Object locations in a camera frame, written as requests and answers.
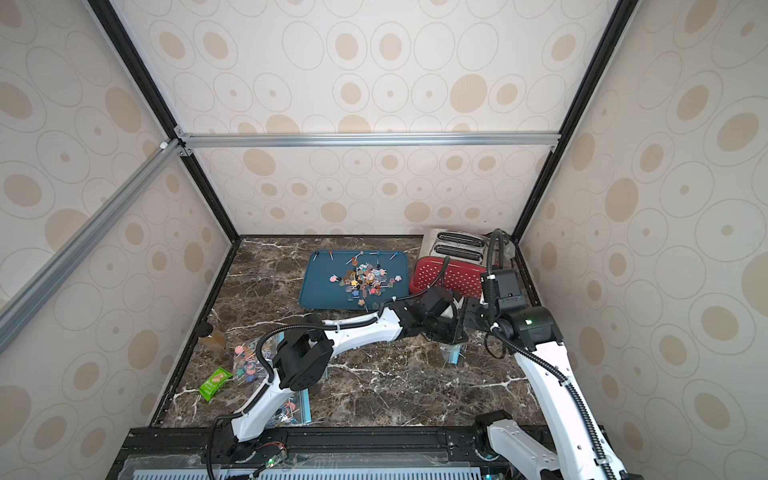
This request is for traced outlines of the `teal plastic tray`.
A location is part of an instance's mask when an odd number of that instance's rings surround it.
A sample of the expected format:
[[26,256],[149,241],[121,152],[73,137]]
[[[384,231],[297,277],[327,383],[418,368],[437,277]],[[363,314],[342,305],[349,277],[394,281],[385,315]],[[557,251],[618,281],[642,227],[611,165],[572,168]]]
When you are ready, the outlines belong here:
[[309,255],[299,305],[312,310],[373,311],[409,294],[401,251],[316,250]]

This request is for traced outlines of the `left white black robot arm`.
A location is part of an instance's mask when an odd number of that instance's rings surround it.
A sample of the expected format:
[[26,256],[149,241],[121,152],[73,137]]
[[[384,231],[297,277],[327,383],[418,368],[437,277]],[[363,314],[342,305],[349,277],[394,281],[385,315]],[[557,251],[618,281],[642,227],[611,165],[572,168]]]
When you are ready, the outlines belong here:
[[463,313],[466,302],[443,286],[416,296],[393,298],[378,310],[344,320],[313,320],[276,328],[260,338],[256,360],[266,378],[237,411],[220,415],[210,433],[229,426],[237,442],[253,440],[295,392],[315,385],[330,361],[369,344],[425,336],[445,345],[467,341]]

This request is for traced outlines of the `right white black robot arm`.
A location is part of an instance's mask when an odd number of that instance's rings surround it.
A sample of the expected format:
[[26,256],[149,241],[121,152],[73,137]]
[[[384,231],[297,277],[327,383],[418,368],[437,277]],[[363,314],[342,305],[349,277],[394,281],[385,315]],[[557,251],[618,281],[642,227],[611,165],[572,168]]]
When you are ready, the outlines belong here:
[[552,448],[496,411],[475,421],[482,458],[503,458],[525,479],[639,479],[628,471],[599,428],[574,376],[563,336],[543,306],[511,306],[512,270],[482,276],[483,297],[466,312],[515,359],[540,405]]

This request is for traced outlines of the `candy ziploc bag front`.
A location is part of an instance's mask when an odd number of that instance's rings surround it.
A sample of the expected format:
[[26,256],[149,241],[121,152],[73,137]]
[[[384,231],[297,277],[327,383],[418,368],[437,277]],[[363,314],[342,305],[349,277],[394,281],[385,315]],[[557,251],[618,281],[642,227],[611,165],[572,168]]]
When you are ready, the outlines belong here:
[[293,392],[267,422],[267,428],[304,426],[312,422],[309,391]]

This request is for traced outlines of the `red silver toaster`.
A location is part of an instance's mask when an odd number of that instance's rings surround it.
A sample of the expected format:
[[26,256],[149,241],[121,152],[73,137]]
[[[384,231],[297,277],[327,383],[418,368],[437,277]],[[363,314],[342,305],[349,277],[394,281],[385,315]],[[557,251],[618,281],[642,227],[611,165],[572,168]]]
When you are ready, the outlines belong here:
[[433,281],[461,297],[482,297],[488,238],[449,229],[431,229],[423,237],[409,281],[409,292],[426,290]]

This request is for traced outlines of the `poured candy pile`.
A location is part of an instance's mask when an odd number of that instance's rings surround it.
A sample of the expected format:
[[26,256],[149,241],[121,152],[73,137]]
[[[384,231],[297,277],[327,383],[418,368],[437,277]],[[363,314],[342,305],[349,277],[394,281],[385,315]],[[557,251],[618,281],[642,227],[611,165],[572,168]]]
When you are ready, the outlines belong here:
[[318,250],[310,255],[304,289],[324,298],[343,294],[347,301],[408,293],[408,260],[386,250]]

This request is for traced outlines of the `brown spice jar black cap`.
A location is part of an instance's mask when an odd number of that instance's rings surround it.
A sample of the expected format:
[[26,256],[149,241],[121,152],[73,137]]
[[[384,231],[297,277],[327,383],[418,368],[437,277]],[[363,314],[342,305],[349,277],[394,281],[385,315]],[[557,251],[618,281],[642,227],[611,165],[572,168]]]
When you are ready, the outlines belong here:
[[208,322],[199,323],[194,332],[198,342],[212,351],[224,351],[227,348],[225,335]]

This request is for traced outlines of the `green snack packet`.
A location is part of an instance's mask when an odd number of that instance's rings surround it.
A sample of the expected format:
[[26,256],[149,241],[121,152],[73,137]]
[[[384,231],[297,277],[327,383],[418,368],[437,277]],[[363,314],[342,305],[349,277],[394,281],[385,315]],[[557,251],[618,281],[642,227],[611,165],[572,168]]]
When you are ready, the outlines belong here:
[[233,375],[231,372],[219,367],[198,388],[201,397],[207,402],[210,402],[232,377]]

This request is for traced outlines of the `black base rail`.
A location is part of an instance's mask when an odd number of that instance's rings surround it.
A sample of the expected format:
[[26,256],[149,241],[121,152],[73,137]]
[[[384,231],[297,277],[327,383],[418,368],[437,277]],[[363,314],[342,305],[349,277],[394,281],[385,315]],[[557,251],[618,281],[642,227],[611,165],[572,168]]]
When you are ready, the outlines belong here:
[[110,479],[521,479],[472,426],[282,427],[239,442],[229,425],[129,432]]

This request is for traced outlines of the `horizontal aluminium frame bar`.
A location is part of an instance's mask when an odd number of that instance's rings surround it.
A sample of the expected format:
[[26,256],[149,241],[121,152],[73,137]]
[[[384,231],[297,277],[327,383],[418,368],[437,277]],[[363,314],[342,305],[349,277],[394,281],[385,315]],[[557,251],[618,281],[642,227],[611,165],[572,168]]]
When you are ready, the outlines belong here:
[[412,147],[412,146],[556,146],[560,134],[551,131],[433,132],[433,133],[316,133],[316,134],[185,134],[191,148],[292,147]]

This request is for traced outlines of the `left slanted aluminium frame bar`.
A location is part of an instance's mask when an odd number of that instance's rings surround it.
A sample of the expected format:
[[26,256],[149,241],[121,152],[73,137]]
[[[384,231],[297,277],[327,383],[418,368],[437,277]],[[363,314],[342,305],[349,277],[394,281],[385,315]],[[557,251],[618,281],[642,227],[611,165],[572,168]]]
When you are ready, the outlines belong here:
[[166,146],[156,150],[6,304],[1,311],[2,350],[12,344],[161,170],[170,160],[179,156],[180,151],[180,141],[177,139],[168,141]]

